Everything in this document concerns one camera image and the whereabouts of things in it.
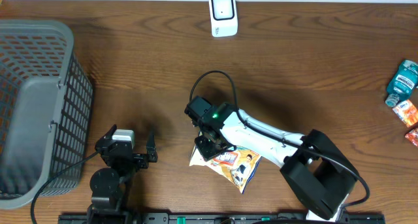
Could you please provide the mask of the blue mouthwash bottle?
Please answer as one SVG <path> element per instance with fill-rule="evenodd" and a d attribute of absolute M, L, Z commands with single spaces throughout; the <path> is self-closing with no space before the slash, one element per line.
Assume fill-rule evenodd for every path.
<path fill-rule="evenodd" d="M 409 99 L 416 87 L 417 63 L 405 59 L 387 86 L 388 96 L 385 104 L 391 108 L 395 107 L 400 101 Z"/>

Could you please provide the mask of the yellow snack bag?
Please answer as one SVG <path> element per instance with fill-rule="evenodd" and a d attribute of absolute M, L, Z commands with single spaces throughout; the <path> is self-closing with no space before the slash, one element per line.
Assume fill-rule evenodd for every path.
<path fill-rule="evenodd" d="M 261 155 L 252 150 L 237 147 L 233 152 L 225 152 L 213 159 L 205 161 L 195 146 L 189 165 L 206 166 L 212 169 L 233 183 L 241 194 L 243 194 L 262 158 Z"/>

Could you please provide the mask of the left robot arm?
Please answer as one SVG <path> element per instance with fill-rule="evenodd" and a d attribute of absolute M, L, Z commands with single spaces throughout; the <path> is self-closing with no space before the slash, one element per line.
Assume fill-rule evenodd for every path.
<path fill-rule="evenodd" d="M 154 134 L 146 141 L 146 153 L 134 153 L 135 133 L 111 126 L 95 144 L 95 150 L 106 164 L 91 177 L 91 206 L 87 224 L 141 223 L 140 214 L 126 207 L 131 180 L 141 169 L 158 160 Z"/>

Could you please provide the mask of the red Top snack bar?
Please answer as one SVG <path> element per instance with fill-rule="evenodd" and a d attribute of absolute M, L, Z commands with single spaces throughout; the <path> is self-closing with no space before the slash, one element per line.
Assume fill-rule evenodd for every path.
<path fill-rule="evenodd" d="M 412 129 L 405 134 L 405 138 L 408 139 L 414 146 L 418 147 L 418 128 Z"/>

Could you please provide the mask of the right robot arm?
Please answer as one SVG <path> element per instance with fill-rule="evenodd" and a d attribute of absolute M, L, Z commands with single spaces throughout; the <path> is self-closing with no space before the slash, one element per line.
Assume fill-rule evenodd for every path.
<path fill-rule="evenodd" d="M 196 96 L 185 108 L 199 128 L 191 164 L 206 165 L 243 189 L 265 158 L 309 210 L 307 218 L 337 222 L 359 173 L 318 130 L 290 133 L 260 122 L 235 105 L 215 106 Z"/>

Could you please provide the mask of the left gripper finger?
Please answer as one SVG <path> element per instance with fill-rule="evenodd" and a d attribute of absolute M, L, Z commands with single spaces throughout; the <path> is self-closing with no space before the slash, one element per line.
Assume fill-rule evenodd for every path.
<path fill-rule="evenodd" d="M 151 130 L 148 135 L 148 139 L 146 142 L 146 151 L 148 155 L 157 155 L 153 130 Z"/>
<path fill-rule="evenodd" d="M 113 126 L 111 126 L 109 131 L 107 133 L 105 133 L 105 135 L 103 136 L 103 140 L 112 140 L 112 136 L 113 136 L 113 134 L 115 133 L 116 130 L 117 130 L 117 125 L 114 124 Z"/>

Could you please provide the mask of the orange Kleenex tissue pack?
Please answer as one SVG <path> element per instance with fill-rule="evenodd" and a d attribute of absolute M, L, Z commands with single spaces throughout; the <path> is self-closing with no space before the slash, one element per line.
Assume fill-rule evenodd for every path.
<path fill-rule="evenodd" d="M 407 127 L 411 127 L 417 123 L 417 108 L 409 99 L 397 104 L 393 108 L 393 112 Z"/>

